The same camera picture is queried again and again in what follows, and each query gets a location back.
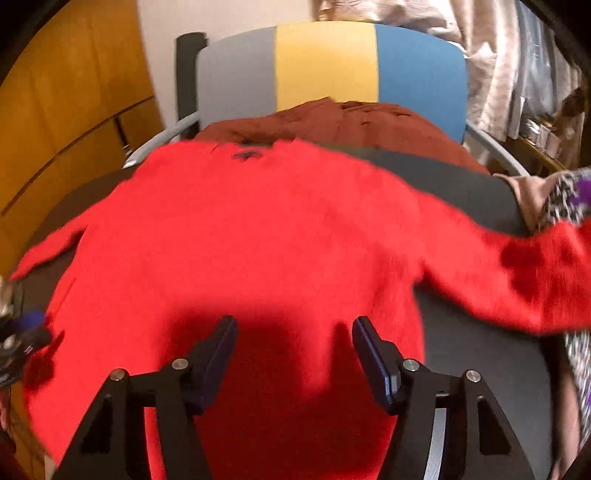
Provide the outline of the red knit sweater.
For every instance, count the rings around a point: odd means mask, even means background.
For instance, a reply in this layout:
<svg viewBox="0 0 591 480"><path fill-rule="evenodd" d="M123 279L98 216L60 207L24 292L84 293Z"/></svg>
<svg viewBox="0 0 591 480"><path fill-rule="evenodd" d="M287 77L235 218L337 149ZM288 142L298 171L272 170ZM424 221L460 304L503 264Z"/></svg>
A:
<svg viewBox="0 0 591 480"><path fill-rule="evenodd" d="M224 315L238 343L197 422L217 479L373 479L394 419L353 351L367 316L424 356L414 288L530 334L580 327L561 304L565 233L517 238L388 171L301 141L178 142L32 247L14 279L74 254L46 311L54 343L24 378L60 461L107 375L159 369Z"/></svg>

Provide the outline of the beige pink cloth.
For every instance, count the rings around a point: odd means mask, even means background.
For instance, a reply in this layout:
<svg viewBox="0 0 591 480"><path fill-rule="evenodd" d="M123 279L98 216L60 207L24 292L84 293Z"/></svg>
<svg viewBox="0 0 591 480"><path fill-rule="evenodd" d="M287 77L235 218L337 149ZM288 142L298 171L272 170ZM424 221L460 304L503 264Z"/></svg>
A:
<svg viewBox="0 0 591 480"><path fill-rule="evenodd" d="M566 172L557 172L548 177L508 176L494 174L505 181L513 191L523 219L530 231L534 231L541 218L542 211L551 192Z"/></svg>

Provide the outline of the leopard print purple garment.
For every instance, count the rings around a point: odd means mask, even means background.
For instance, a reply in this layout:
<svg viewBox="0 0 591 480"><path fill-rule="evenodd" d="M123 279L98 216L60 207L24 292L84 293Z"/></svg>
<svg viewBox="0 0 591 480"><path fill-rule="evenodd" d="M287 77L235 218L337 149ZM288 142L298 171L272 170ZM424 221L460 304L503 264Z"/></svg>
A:
<svg viewBox="0 0 591 480"><path fill-rule="evenodd" d="M565 233L559 249L561 304L575 306L580 327L564 335L567 391L576 400L576 447L590 438L590 169L584 167L556 177L543 203L538 230Z"/></svg>

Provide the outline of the rust brown quilted jacket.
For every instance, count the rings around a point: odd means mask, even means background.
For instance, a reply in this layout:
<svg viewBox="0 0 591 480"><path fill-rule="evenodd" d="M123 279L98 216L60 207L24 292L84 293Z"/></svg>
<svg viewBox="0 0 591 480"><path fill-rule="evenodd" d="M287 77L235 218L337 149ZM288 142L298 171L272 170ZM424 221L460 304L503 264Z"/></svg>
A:
<svg viewBox="0 0 591 480"><path fill-rule="evenodd" d="M399 152L489 173L441 128L416 112L391 103L336 102L326 97L263 117L215 122L195 138L243 145L301 139L325 146Z"/></svg>

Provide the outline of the beige curtain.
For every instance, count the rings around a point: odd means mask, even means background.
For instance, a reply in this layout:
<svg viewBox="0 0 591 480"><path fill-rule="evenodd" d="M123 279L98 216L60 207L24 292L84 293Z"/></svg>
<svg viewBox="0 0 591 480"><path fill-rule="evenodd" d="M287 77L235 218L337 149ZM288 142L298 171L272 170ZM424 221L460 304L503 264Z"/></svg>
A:
<svg viewBox="0 0 591 480"><path fill-rule="evenodd" d="M504 141L552 117L583 83L554 32L521 1L317 1L315 18L400 26L448 41L467 61L469 121Z"/></svg>

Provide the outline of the grey yellow blue chair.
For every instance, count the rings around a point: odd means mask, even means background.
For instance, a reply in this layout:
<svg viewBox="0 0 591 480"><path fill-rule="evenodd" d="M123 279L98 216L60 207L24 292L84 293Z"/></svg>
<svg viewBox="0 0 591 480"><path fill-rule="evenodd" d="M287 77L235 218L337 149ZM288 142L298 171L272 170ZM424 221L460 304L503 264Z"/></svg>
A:
<svg viewBox="0 0 591 480"><path fill-rule="evenodd" d="M468 68L457 46L418 31L360 22L284 24L214 42L176 40L178 121L135 148L126 166L198 125L262 117L304 102L386 102L406 107L462 143L472 138L512 175L527 171L468 119Z"/></svg>

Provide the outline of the wooden cabinet wall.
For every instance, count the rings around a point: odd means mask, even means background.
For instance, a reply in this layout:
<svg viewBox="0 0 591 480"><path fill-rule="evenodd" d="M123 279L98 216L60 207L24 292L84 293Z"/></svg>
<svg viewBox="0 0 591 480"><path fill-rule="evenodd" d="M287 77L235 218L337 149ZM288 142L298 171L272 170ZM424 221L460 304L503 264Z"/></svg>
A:
<svg viewBox="0 0 591 480"><path fill-rule="evenodd" d="M50 11L1 84L1 274L49 211L163 127L134 1Z"/></svg>

